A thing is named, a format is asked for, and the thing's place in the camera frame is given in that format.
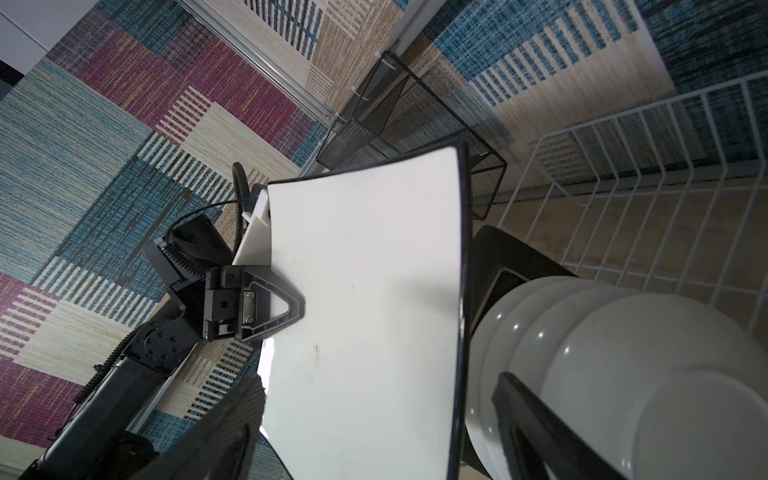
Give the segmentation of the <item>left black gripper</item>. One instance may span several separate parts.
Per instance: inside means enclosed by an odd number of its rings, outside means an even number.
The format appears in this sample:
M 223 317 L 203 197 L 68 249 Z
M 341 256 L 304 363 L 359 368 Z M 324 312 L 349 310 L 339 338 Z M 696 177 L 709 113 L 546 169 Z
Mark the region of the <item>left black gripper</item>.
M 269 266 L 228 265 L 205 276 L 202 336 L 265 340 L 305 316 L 304 297 Z

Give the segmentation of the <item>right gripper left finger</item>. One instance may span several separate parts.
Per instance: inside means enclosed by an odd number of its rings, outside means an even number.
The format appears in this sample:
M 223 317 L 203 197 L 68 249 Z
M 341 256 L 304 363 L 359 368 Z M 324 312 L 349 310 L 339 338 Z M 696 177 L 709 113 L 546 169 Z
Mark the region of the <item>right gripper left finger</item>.
M 261 377 L 242 379 L 135 479 L 246 479 L 260 438 L 266 393 Z

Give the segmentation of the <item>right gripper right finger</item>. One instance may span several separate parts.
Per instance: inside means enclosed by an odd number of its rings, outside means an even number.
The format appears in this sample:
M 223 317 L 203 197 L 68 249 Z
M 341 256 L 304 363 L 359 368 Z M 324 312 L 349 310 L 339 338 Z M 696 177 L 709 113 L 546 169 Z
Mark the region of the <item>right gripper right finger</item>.
M 499 374 L 492 404 L 513 479 L 624 477 L 514 374 Z

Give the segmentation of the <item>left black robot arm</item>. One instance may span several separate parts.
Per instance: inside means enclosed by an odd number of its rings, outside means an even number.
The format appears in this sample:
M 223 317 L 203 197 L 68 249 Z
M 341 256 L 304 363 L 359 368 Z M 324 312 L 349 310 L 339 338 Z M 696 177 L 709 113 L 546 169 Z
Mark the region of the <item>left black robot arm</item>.
M 266 403 L 257 374 L 239 380 L 164 452 L 129 425 L 197 344 L 263 340 L 304 316 L 304 298 L 268 266 L 236 265 L 203 214 L 178 220 L 144 252 L 166 284 L 168 301 L 97 367 L 25 478 L 248 477 Z

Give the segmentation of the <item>black mesh shelf rack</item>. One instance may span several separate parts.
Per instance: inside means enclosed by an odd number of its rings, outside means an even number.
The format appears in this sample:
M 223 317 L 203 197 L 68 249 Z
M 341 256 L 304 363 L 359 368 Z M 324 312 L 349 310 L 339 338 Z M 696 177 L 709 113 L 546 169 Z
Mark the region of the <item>black mesh shelf rack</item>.
M 328 171 L 370 166 L 458 140 L 469 152 L 473 215 L 487 218 L 507 162 L 393 53 L 382 54 L 336 119 L 315 163 Z

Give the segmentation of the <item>white round plate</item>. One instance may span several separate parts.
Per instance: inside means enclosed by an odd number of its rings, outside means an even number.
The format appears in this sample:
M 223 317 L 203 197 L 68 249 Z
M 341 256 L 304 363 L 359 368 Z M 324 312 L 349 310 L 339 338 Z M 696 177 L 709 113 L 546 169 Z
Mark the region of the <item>white round plate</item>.
M 600 282 L 544 277 L 515 287 L 482 318 L 470 345 L 466 428 L 493 479 L 511 477 L 491 400 L 499 375 L 512 372 L 539 393 L 558 347 L 576 324 L 623 295 Z
M 544 402 L 630 479 L 763 479 L 767 355 L 733 320 L 675 295 L 630 296 L 566 337 Z
M 639 293 L 638 289 L 573 278 L 536 291 L 533 323 L 516 347 L 509 371 L 540 394 L 550 364 L 564 350 L 563 343 L 576 326 L 597 309 Z
M 509 291 L 482 317 L 472 336 L 465 425 L 475 453 L 493 479 L 509 477 L 507 472 L 497 472 L 491 456 L 501 451 L 493 433 L 498 421 L 491 412 L 490 400 L 497 377 L 507 370 L 522 336 L 533 323 L 531 314 L 538 303 L 534 293 L 568 278 L 579 280 L 570 276 L 543 277 Z

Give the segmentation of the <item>black square plate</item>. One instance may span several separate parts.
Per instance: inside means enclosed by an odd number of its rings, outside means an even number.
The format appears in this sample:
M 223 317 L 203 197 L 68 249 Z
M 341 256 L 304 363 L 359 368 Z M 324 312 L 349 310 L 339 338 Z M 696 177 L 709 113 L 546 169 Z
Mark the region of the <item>black square plate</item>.
M 469 252 L 469 334 L 506 293 L 523 283 L 574 274 L 546 255 L 493 226 L 482 226 Z

